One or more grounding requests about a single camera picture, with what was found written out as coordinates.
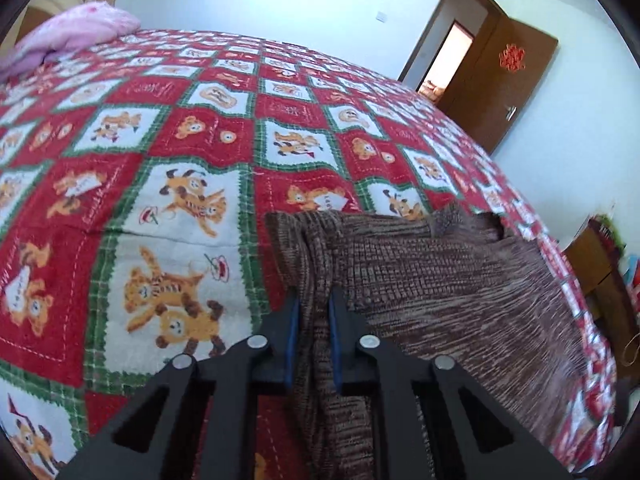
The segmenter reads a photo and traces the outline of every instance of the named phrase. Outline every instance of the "wooden furniture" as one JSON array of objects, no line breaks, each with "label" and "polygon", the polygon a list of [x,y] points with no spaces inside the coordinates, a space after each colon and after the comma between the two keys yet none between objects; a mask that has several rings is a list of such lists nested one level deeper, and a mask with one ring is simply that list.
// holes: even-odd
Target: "wooden furniture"
[{"label": "wooden furniture", "polygon": [[626,353],[625,347],[640,328],[618,271],[618,255],[604,243],[600,228],[599,222],[589,220],[564,254],[574,268],[596,326],[611,344],[618,378],[629,377],[631,386],[636,386],[640,382],[640,358],[631,366],[624,363],[633,360],[640,343],[636,338]]}]

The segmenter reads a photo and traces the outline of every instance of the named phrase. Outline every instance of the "bed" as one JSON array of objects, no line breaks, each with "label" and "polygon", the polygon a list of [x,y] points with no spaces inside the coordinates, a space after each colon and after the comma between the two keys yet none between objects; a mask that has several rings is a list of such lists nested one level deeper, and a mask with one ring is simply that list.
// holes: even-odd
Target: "bed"
[{"label": "bed", "polygon": [[[37,478],[172,356],[224,352],[282,300],[265,213],[417,220],[453,200],[537,240],[587,363],[551,451],[570,469],[608,452],[615,364],[570,266],[482,148],[399,82],[279,41],[142,30],[0,103],[0,423]],[[172,308],[185,295],[213,315]],[[256,478],[307,477],[288,420],[260,400]]]}]

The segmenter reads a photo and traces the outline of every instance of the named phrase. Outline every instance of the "doorway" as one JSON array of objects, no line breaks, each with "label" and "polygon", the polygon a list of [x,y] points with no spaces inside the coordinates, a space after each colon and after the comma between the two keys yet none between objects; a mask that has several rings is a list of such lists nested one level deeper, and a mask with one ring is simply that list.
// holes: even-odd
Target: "doorway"
[{"label": "doorway", "polygon": [[[443,53],[443,49],[443,55],[446,54],[449,45],[445,45],[445,43],[452,31],[455,34],[460,29],[463,30],[466,35],[471,37],[472,43],[479,35],[483,25],[491,27],[502,14],[505,12],[493,0],[440,0],[409,61],[402,70],[400,81],[418,91],[422,83],[429,79],[426,76],[436,63],[436,58]],[[442,96],[447,85],[437,85],[439,90],[428,97],[434,100],[437,96]]]},{"label": "doorway", "polygon": [[556,38],[510,18],[494,0],[440,0],[399,80],[491,153],[557,46]]},{"label": "doorway", "polygon": [[466,52],[474,41],[474,35],[461,23],[454,20],[440,50],[427,70],[418,93],[436,104],[453,79],[456,70],[465,59]]}]

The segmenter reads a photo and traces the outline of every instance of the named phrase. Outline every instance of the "green plaid border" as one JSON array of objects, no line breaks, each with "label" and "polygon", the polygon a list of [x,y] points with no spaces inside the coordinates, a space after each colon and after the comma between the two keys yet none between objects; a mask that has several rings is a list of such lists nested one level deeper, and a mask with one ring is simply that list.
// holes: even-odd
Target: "green plaid border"
[{"label": "green plaid border", "polygon": [[[440,162],[439,157],[431,155],[430,153],[421,152],[420,150],[414,150],[413,148],[407,148],[405,146],[398,146],[398,148],[399,148],[398,151],[402,153],[402,156],[404,156],[404,160],[406,161],[407,165],[414,172],[414,175],[415,175],[418,183],[420,184],[420,186],[422,186],[423,188],[428,189],[430,191],[437,192],[437,193],[451,193],[458,200],[464,200],[465,199],[464,195],[462,195],[462,193],[458,189],[458,186],[456,186],[456,184],[454,184],[453,179],[450,176],[450,174],[447,173],[447,170],[444,168],[444,166]],[[420,173],[418,173],[418,170],[416,170],[414,164],[411,162],[411,158],[409,157],[409,155],[407,155],[407,152],[406,152],[407,150],[411,150],[412,152],[420,153],[421,155],[430,156],[431,158],[435,158],[438,161],[438,163],[440,164],[440,167],[442,168],[442,171],[449,178],[449,181],[451,182],[451,185],[453,186],[453,189],[451,189],[450,187],[447,187],[447,186],[436,186],[436,187],[433,187],[433,186],[429,186],[428,184],[425,184],[424,181],[422,180],[422,175]]]},{"label": "green plaid border", "polygon": [[367,178],[364,178],[363,180],[359,180],[354,184],[354,188],[360,199],[360,204],[363,206],[364,211],[366,211],[367,213],[377,213],[373,205],[373,199],[368,189],[368,186],[370,184],[386,184],[391,189],[397,189],[398,191],[415,189],[416,192],[418,193],[418,196],[420,197],[420,202],[422,203],[422,207],[424,208],[424,210],[427,213],[433,212],[433,208],[431,207],[431,204],[427,200],[427,197],[425,197],[424,193],[421,193],[420,189],[415,187],[413,183],[407,182],[406,184],[398,185],[398,184],[392,184],[386,178],[382,178],[381,176],[368,176]]},{"label": "green plaid border", "polygon": [[76,88],[76,89],[75,89],[71,94],[69,94],[67,97],[65,97],[65,98],[64,98],[64,99],[62,99],[62,101],[61,101],[61,102],[66,101],[66,100],[67,100],[67,99],[69,99],[69,98],[70,98],[70,97],[71,97],[75,92],[77,92],[79,89],[81,89],[81,88],[82,88],[83,86],[85,86],[85,85],[91,85],[91,84],[94,84],[94,83],[104,83],[105,81],[114,81],[114,80],[116,80],[116,81],[117,81],[117,83],[116,83],[115,85],[113,85],[113,86],[112,86],[112,87],[111,87],[107,92],[105,92],[104,94],[102,94],[102,95],[100,96],[100,99],[99,99],[99,100],[97,100],[97,101],[95,101],[95,102],[91,102],[91,103],[78,103],[78,104],[75,104],[75,105],[65,106],[64,108],[61,108],[61,107],[60,107],[60,104],[61,104],[61,103],[58,103],[58,104],[56,105],[56,107],[55,107],[55,108],[52,108],[52,109],[49,111],[49,113],[52,113],[52,114],[61,114],[61,113],[68,112],[68,111],[71,111],[71,110],[76,110],[76,108],[85,108],[85,107],[87,107],[87,106],[100,106],[100,103],[103,103],[103,102],[104,102],[104,100],[105,100],[109,95],[113,94],[113,93],[116,91],[116,89],[117,89],[120,85],[122,85],[124,82],[128,81],[128,80],[129,80],[129,78],[128,78],[128,77],[121,77],[121,78],[115,78],[115,79],[111,79],[111,80],[110,80],[110,79],[105,79],[105,80],[100,80],[100,81],[87,81],[86,83],[84,83],[84,84],[80,85],[79,87],[77,87],[77,88]]},{"label": "green plaid border", "polygon": [[[331,148],[332,155],[334,156],[337,168],[326,162],[301,162],[300,164],[287,165],[287,164],[274,164],[266,158],[267,152],[267,131],[266,122],[271,121],[281,126],[283,130],[304,131],[310,134],[322,135],[326,138],[329,147]],[[346,169],[344,160],[342,159],[342,152],[338,147],[338,142],[335,140],[334,134],[327,130],[318,130],[316,128],[305,128],[299,124],[287,124],[275,119],[260,119],[255,121],[255,140],[254,140],[254,160],[257,164],[270,170],[283,171],[286,173],[299,173],[300,171],[321,170],[327,169],[338,173],[346,179],[349,179],[349,172]]]},{"label": "green plaid border", "polygon": [[270,305],[258,257],[258,235],[255,223],[254,182],[248,164],[235,164],[226,168],[215,168],[196,156],[150,157],[140,167],[133,184],[123,193],[113,211],[113,218],[105,228],[105,235],[98,248],[89,288],[89,309],[85,336],[84,381],[90,389],[108,394],[130,395],[134,388],[143,386],[151,374],[110,372],[105,366],[105,333],[108,321],[107,296],[109,281],[113,273],[118,239],[123,234],[122,226],[133,209],[134,202],[146,184],[151,170],[158,164],[186,162],[197,164],[212,174],[229,171],[240,172],[239,219],[240,264],[242,280],[249,299],[252,329],[260,327],[262,317],[270,312]]},{"label": "green plaid border", "polygon": [[[118,108],[148,108],[149,110],[158,110],[158,114],[156,115],[153,124],[151,124],[151,126],[149,127],[149,131],[145,134],[144,137],[142,137],[142,139],[140,139],[140,142],[137,146],[132,146],[131,148],[119,148],[117,146],[114,146],[113,148],[102,148],[95,146],[93,148],[87,148],[84,150],[76,150],[78,142],[80,142],[80,139],[84,137],[86,131],[94,124],[94,121],[98,118],[98,116],[105,110]],[[153,143],[156,134],[160,130],[160,126],[162,126],[166,118],[169,116],[170,111],[171,107],[167,105],[140,105],[132,103],[103,105],[94,112],[91,118],[84,125],[84,128],[82,128],[82,130],[78,134],[76,134],[76,138],[74,139],[73,143],[64,151],[62,155],[78,156],[82,155],[83,153],[145,153]]]},{"label": "green plaid border", "polygon": [[20,370],[2,360],[0,360],[0,378],[40,400],[52,402],[63,408],[69,415],[76,449],[80,449],[87,443],[89,426],[82,390]]},{"label": "green plaid border", "polygon": [[27,138],[31,137],[31,134],[36,129],[36,126],[38,126],[40,121],[41,119],[36,119],[34,121],[29,121],[28,123],[24,123],[24,124],[14,124],[13,126],[7,129],[7,131],[4,133],[3,138],[10,136],[11,130],[15,130],[16,128],[22,128],[24,126],[28,126],[29,124],[31,125],[31,128],[29,128],[29,131],[22,136],[22,138],[20,139],[20,142],[15,147],[14,154],[10,156],[6,161],[0,162],[0,170],[2,170],[2,168],[4,168],[5,166],[8,166],[9,164],[11,164],[11,161],[14,160],[14,158],[18,155],[18,153],[20,153],[20,150],[24,146],[24,143],[26,142]]},{"label": "green plaid border", "polygon": [[4,240],[4,235],[9,230],[10,225],[14,222],[16,215],[20,212],[20,208],[22,207],[22,204],[25,202],[25,200],[28,199],[28,197],[33,192],[33,189],[40,183],[40,181],[42,180],[42,177],[47,172],[47,170],[51,167],[52,164],[53,164],[52,161],[46,160],[45,162],[37,166],[21,166],[19,168],[11,168],[10,170],[5,170],[2,173],[0,173],[0,177],[2,177],[8,174],[21,173],[23,171],[38,170],[38,173],[33,179],[33,182],[31,183],[31,185],[24,190],[24,193],[20,196],[20,199],[14,204],[14,208],[12,209],[11,214],[4,220],[4,222],[2,222],[2,224],[0,224],[0,242]]},{"label": "green plaid border", "polygon": [[[273,83],[279,84],[279,85],[292,85],[295,86],[297,88],[302,88],[304,89],[304,91],[306,92],[306,94],[309,96],[309,99],[303,99],[302,97],[293,97],[293,96],[289,96],[289,95],[282,95],[282,94],[276,94],[273,92],[267,92],[267,81],[271,81]],[[258,82],[258,90],[265,94],[265,95],[271,95],[274,97],[282,97],[285,99],[292,99],[293,101],[299,101],[301,103],[310,103],[310,104],[316,104],[318,102],[318,100],[316,99],[316,95],[311,91],[311,88],[309,88],[308,86],[305,85],[301,85],[298,83],[289,83],[289,82],[284,82],[284,81],[279,81],[276,79],[266,79],[266,78],[261,78]]]},{"label": "green plaid border", "polygon": [[[225,49],[219,50],[219,52],[227,52]],[[244,63],[252,63],[254,69],[251,72],[245,72],[244,70],[238,70],[237,68],[233,68],[231,66],[226,65],[218,65],[219,61],[236,61],[235,59],[227,59],[226,57],[218,58],[217,56],[214,58],[214,63],[209,65],[211,68],[224,68],[225,70],[231,70],[232,72],[238,72],[239,74],[244,75],[256,75],[258,73],[258,69],[260,67],[260,61],[248,61],[246,59],[239,59],[238,61],[242,61]]]},{"label": "green plaid border", "polygon": [[[347,126],[346,128],[343,126],[338,126],[338,123],[335,122],[334,117],[331,115],[331,110],[333,108],[340,108],[343,106],[351,106],[351,108],[355,108],[357,111],[359,111],[359,113],[366,115],[367,118],[376,125],[376,128],[382,134],[382,137],[371,135],[367,130],[365,130],[362,126],[359,126],[358,124],[354,124],[353,126]],[[322,105],[322,113],[326,117],[326,120],[329,122],[329,126],[331,126],[331,128],[337,132],[344,133],[344,132],[350,132],[351,130],[361,130],[365,132],[368,136],[370,136],[372,139],[389,140],[389,136],[386,134],[386,131],[382,128],[382,126],[380,126],[380,123],[378,122],[376,117],[373,115],[373,113],[367,114],[366,112],[363,112],[359,108],[356,108],[355,106],[348,105],[348,104]]]},{"label": "green plaid border", "polygon": [[[191,99],[191,96],[193,96],[194,92],[198,89],[199,86],[206,86],[206,85],[211,85],[211,84],[220,85],[220,86],[224,87],[226,90],[228,90],[231,93],[247,95],[248,97],[247,97],[247,100],[246,100],[246,110],[245,110],[244,114],[230,114],[228,112],[225,112],[222,108],[218,108],[217,106],[214,106],[213,104],[190,103],[189,102],[189,99]],[[252,119],[254,117],[255,99],[256,99],[256,94],[254,92],[249,92],[249,91],[239,90],[239,89],[233,89],[232,90],[229,87],[227,87],[225,84],[223,84],[222,81],[219,81],[219,80],[217,80],[217,81],[194,81],[193,83],[191,83],[191,86],[189,86],[189,88],[187,88],[187,91],[180,98],[180,100],[178,101],[177,105],[181,106],[181,107],[184,107],[184,108],[195,108],[195,107],[209,108],[210,110],[215,111],[215,113],[222,114],[225,117],[237,117],[237,118],[241,118],[241,119]]]}]

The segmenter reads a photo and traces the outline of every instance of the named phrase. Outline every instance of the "dog print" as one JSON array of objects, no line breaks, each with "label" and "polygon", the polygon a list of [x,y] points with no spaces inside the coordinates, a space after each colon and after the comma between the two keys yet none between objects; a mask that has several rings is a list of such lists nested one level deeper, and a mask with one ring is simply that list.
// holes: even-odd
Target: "dog print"
[{"label": "dog print", "polygon": [[244,61],[236,61],[236,60],[228,60],[226,62],[229,66],[233,68],[237,68],[238,70],[242,70],[243,72],[249,72],[252,66],[249,63],[245,63]]},{"label": "dog print", "polygon": [[141,114],[130,115],[129,112],[123,112],[117,116],[105,116],[101,121],[101,126],[94,130],[94,136],[91,140],[97,140],[98,138],[109,139],[111,142],[116,142],[119,138],[120,130],[125,128],[133,128],[133,131],[137,131],[140,126]]},{"label": "dog print", "polygon": [[398,197],[398,193],[391,195],[388,189],[385,189],[382,193],[389,199],[389,211],[392,213],[405,220],[422,220],[425,218],[425,213],[419,202],[416,202],[414,206],[411,207],[407,199]]},{"label": "dog print", "polygon": [[[36,431],[31,419],[18,412],[11,395],[8,395],[8,401],[9,413],[17,417],[15,425],[19,431],[18,435],[10,436],[9,440],[38,480],[52,480],[66,464],[56,460],[54,456],[51,449],[53,437],[50,431],[43,426],[38,426]],[[46,470],[34,462],[35,456],[40,458]]]},{"label": "dog print", "polygon": [[320,142],[312,136],[302,136],[297,132],[289,132],[288,134],[275,133],[275,142],[273,143],[278,147],[278,155],[307,155],[311,158],[316,158],[314,149],[318,148],[324,151],[324,148],[320,146]]},{"label": "dog print", "polygon": [[172,193],[173,203],[164,208],[164,211],[184,211],[192,216],[202,231],[212,238],[218,234],[209,226],[210,222],[219,224],[226,212],[226,198],[224,189],[204,195],[207,182],[203,178],[195,176],[198,172],[187,170],[182,176],[176,176],[177,170],[166,172],[166,184],[160,189],[161,195]]},{"label": "dog print", "polygon": [[434,162],[424,158],[423,156],[415,157],[415,161],[418,163],[418,167],[424,171],[424,174],[428,178],[432,178],[433,180],[446,180],[444,174]]}]

